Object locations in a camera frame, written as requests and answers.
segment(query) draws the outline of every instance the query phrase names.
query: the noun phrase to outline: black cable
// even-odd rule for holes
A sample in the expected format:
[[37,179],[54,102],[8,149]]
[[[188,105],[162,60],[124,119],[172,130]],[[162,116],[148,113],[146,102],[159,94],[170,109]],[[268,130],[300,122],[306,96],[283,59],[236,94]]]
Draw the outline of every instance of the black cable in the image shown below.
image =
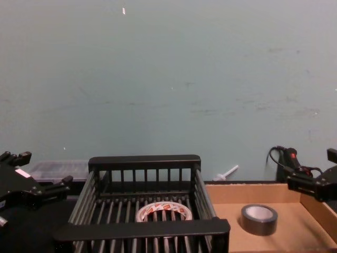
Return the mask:
[[277,163],[279,166],[281,166],[281,167],[284,168],[285,165],[283,165],[283,164],[279,163],[278,161],[276,161],[276,159],[272,156],[272,151],[274,151],[274,150],[277,150],[277,151],[280,153],[280,155],[281,155],[281,151],[285,150],[285,148],[282,147],[282,146],[275,146],[275,147],[272,147],[272,148],[269,150],[269,156],[270,156],[270,158],[271,158],[275,163]]

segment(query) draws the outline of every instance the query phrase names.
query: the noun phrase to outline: cardboard tray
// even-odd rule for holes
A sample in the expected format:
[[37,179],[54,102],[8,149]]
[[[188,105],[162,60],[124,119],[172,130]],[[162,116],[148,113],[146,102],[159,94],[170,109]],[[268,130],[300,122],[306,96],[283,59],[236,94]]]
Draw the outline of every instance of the cardboard tray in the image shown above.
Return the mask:
[[[337,215],[326,204],[288,190],[286,184],[206,186],[216,214],[231,225],[230,252],[335,251]],[[240,226],[243,206],[259,203],[278,213],[276,232],[255,236]]]

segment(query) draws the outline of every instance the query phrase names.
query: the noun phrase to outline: metal bar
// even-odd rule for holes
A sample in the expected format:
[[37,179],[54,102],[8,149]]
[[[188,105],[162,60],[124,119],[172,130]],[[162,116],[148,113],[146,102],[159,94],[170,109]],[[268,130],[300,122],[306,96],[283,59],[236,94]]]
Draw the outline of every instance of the metal bar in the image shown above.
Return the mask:
[[[163,221],[166,221],[166,212],[165,212],[165,210],[162,211],[162,217],[163,217]],[[164,237],[164,251],[165,251],[165,253],[169,253],[170,252],[169,240],[167,238],[165,238],[165,237]]]
[[182,220],[179,222],[137,222],[99,225],[62,225],[53,236],[56,241],[120,240],[173,236],[225,236],[230,226],[226,219]]
[[[97,203],[94,202],[93,206],[90,208],[91,212],[87,212],[87,215],[86,215],[86,217],[83,220],[83,224],[90,224],[91,223],[91,220],[93,218],[96,205],[97,205]],[[78,249],[78,251],[76,251],[76,252],[82,252],[83,246],[84,246],[84,241],[78,241],[77,244],[76,244],[76,249]]]
[[[201,207],[199,205],[199,202],[197,202],[197,200],[196,200],[196,196],[195,196],[195,205],[196,205],[197,212],[199,214],[199,218],[204,219],[204,217],[202,216],[202,211],[201,211]],[[201,249],[200,238],[194,237],[194,243],[197,245],[196,247],[198,247],[199,251],[200,251],[200,249]]]
[[179,169],[179,191],[181,190],[182,181],[183,181],[183,169]]
[[156,190],[159,191],[159,169],[156,169]]
[[[175,221],[175,212],[171,211],[171,220]],[[178,252],[178,237],[174,237],[174,248],[175,248],[175,252]]]
[[124,170],[121,170],[121,185],[122,185],[122,192],[124,192]]
[[93,252],[92,246],[90,244],[90,241],[86,241],[86,252],[91,253]]
[[[206,216],[204,207],[200,204],[200,201],[199,201],[199,198],[198,198],[196,192],[194,193],[194,196],[195,196],[196,206],[197,206],[197,208],[199,208],[199,214],[202,215],[201,218],[203,220],[209,220],[209,218]],[[207,245],[208,251],[210,252],[211,248],[212,248],[211,247],[211,237],[210,236],[205,236],[205,241],[206,241],[206,245]]]
[[94,157],[89,161],[90,171],[98,170],[120,170],[120,169],[177,169],[191,168],[196,163],[200,164],[200,157],[194,154],[184,155],[143,155],[132,157]]
[[184,244],[183,242],[183,237],[179,236],[178,237],[178,252],[180,253],[181,252],[181,249],[182,249],[182,245]]
[[171,169],[167,170],[167,191],[170,191],[170,183],[171,183]]
[[[158,221],[158,218],[157,218],[157,212],[153,212],[153,221],[154,221],[154,222],[157,222],[157,221]],[[158,238],[155,237],[155,238],[153,239],[153,241],[154,241],[154,245],[153,245],[153,247],[154,247],[154,253],[159,253]]]
[[191,207],[190,199],[189,198],[186,198],[186,205],[192,211],[192,207]]
[[97,168],[94,168],[94,181],[95,181],[95,188],[96,191],[96,198],[100,197],[101,194],[101,179],[100,179],[100,171]]
[[132,170],[133,192],[136,192],[136,170]]
[[147,170],[144,170],[145,191],[147,191]]
[[[110,207],[109,207],[109,212],[108,212],[107,218],[106,218],[106,223],[107,224],[110,223],[113,207],[114,207],[114,201],[111,200]],[[98,251],[99,253],[103,253],[105,244],[106,244],[105,240],[101,241],[100,250]]]
[[89,190],[92,188],[92,185],[94,184],[93,178],[94,178],[94,172],[92,171],[92,172],[89,173],[89,176],[88,176],[88,178],[87,178],[87,180],[86,180],[86,182],[84,184],[84,187],[83,187],[83,189],[81,191],[80,196],[78,197],[78,200],[77,200],[77,202],[75,204],[75,207],[74,207],[74,209],[72,211],[72,214],[70,215],[70,218],[68,220],[70,223],[74,222],[75,217],[78,214],[79,209],[84,204],[83,200],[88,197],[87,193],[89,192]]
[[[120,201],[119,204],[118,204],[116,223],[120,222],[122,205],[123,205],[123,203],[122,203],[122,201]],[[115,251],[115,245],[116,245],[116,240],[112,240],[112,242],[111,242],[111,248],[110,248],[110,253],[113,253]]]
[[[130,219],[130,207],[131,207],[131,201],[129,200],[127,202],[127,207],[126,207],[125,223],[128,223]],[[124,242],[122,241],[121,253],[123,252],[124,252]]]
[[205,198],[203,198],[203,196],[200,193],[200,190],[199,190],[199,188],[198,188],[198,186],[196,184],[194,185],[194,188],[195,188],[195,193],[198,196],[200,205],[202,206],[202,208],[203,208],[203,210],[205,212],[205,215],[206,215],[205,217],[208,218],[208,219],[212,219],[212,215],[210,213],[210,210],[207,208],[207,204],[206,204]]
[[[144,217],[144,222],[147,222],[147,215]],[[147,253],[147,238],[145,238],[145,252]]]
[[[135,210],[135,222],[136,222],[136,216],[139,211],[139,200],[136,202],[136,210]],[[137,251],[137,239],[132,240],[132,253],[136,253]]]
[[202,253],[201,244],[198,244],[198,253]]
[[[183,215],[180,215],[180,218],[181,218],[181,220],[184,220],[184,216]],[[189,242],[189,238],[187,236],[184,237],[184,242],[185,242],[186,253],[191,253],[190,242]]]
[[[189,191],[170,191],[166,192],[166,196],[184,196],[189,194]],[[110,198],[141,198],[141,197],[161,197],[163,195],[162,192],[137,192],[137,193],[117,193],[117,194],[109,194],[109,193],[101,193],[102,199],[110,199]]]
[[112,193],[112,171],[109,170],[107,173],[109,176],[109,192]]
[[81,208],[78,211],[78,216],[75,217],[74,219],[73,223],[75,225],[78,224],[82,220],[84,213],[88,211],[90,204],[94,201],[95,199],[94,192],[95,192],[95,187],[91,189],[90,193],[88,194],[88,197],[84,199],[84,205],[81,206]]
[[[100,214],[98,215],[96,224],[100,224],[104,208],[105,208],[105,201],[102,203]],[[91,241],[91,247],[94,247],[94,243],[95,241]]]
[[191,170],[190,170],[190,188],[191,188],[191,193],[193,193],[194,189],[193,189],[193,186],[195,185],[195,172],[197,169],[201,169],[200,168],[200,164],[195,164]]
[[210,200],[209,195],[207,194],[205,183],[204,183],[204,181],[202,181],[200,170],[196,170],[195,178],[197,179],[197,183],[199,184],[200,190],[201,190],[201,192],[202,192],[202,194],[203,194],[203,196],[204,196],[204,198],[206,200],[206,204],[208,205],[208,208],[211,211],[212,217],[216,217],[216,213],[215,213],[214,207],[212,205],[212,202]]

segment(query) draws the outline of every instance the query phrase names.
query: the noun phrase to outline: gray duct tape roll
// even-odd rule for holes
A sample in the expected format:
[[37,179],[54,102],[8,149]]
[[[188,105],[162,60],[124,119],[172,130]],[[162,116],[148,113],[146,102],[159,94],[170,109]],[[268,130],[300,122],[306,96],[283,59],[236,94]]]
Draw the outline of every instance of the gray duct tape roll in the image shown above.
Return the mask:
[[0,227],[7,227],[8,226],[8,221],[2,217],[0,217]]
[[276,231],[277,212],[264,205],[247,205],[241,209],[241,227],[257,236],[268,236]]

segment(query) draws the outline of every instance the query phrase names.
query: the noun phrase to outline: tape roll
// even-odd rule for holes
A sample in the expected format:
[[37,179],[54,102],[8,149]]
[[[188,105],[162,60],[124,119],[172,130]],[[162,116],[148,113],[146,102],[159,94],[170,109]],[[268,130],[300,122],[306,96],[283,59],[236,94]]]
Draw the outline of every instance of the tape roll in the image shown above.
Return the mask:
[[241,227],[257,236],[268,236],[276,231],[277,212],[264,205],[247,205],[241,209]]
[[143,222],[146,216],[161,210],[175,211],[182,214],[184,216],[184,220],[192,220],[192,213],[186,206],[176,202],[161,201],[142,207],[136,214],[136,222]]
[[5,228],[8,226],[8,221],[5,218],[0,217],[0,227]]

